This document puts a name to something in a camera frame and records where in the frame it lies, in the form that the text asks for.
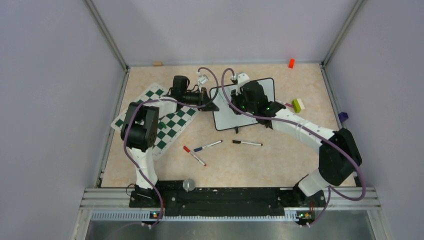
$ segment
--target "gray floor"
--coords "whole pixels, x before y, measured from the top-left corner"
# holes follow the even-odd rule
[[[161,222],[149,230],[123,221],[93,221],[86,240],[374,240],[365,211],[328,211],[311,228],[292,222]]]

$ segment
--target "small whiteboard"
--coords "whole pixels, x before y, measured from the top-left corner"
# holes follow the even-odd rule
[[[268,97],[268,101],[275,101],[275,87],[274,87],[274,79],[272,78],[264,78],[257,81],[262,87],[265,95]],[[225,85],[224,90],[227,94],[228,98],[231,99],[231,90],[236,89],[236,85]],[[212,98],[215,95],[217,88],[211,88],[209,91],[209,95]],[[224,97],[223,90],[221,87],[218,88],[218,95],[213,100],[213,103],[216,104],[219,108],[219,111],[213,112],[213,120],[215,122],[215,129],[217,131],[233,129],[235,127],[243,127],[248,125],[257,124],[258,121],[252,117],[248,117],[245,115],[237,115],[233,112],[231,107],[228,105],[227,100]]]

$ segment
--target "wooden table surface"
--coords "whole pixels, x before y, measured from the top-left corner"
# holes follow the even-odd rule
[[[175,75],[187,76],[193,86],[197,69],[202,66],[132,67],[126,85],[122,110],[152,83],[165,88],[172,86]],[[273,78],[275,98],[291,102],[301,98],[306,109],[302,118],[330,129],[338,129],[335,115],[318,64],[296,64],[293,69],[286,64],[206,65],[218,77],[224,69],[245,72],[251,80]],[[208,92],[216,86],[213,77],[205,70],[209,81],[204,85]],[[225,78],[231,84],[231,74]],[[233,144],[232,140],[263,143],[263,146]],[[199,164],[183,146],[190,149],[223,140],[206,148],[198,155],[207,166]],[[197,187],[291,187],[306,174],[318,167],[318,155],[295,138],[265,128],[260,124],[241,127],[238,134],[233,129],[216,131],[212,112],[200,112],[162,157],[154,162],[159,180],[184,180],[191,178]],[[126,187],[136,181],[134,165],[123,149],[120,133],[115,132],[102,187]],[[342,186],[355,186],[352,176]]]

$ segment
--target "orange block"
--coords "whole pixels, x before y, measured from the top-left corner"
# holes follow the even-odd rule
[[[295,59],[292,58],[292,59],[290,59],[290,63],[288,64],[288,68],[292,69],[294,66],[295,66]]]

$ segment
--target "checkered cloth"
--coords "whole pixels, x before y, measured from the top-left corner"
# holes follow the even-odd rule
[[[158,99],[166,94],[166,89],[156,83],[152,84],[144,91],[134,102],[142,103],[148,100]],[[127,110],[123,111],[110,125],[116,131],[121,131]],[[158,160],[162,154],[175,142],[176,138],[197,116],[198,111],[193,108],[183,106],[179,111],[170,113],[159,119],[156,141],[153,145],[153,159]],[[136,121],[136,124],[143,124],[142,121]]]

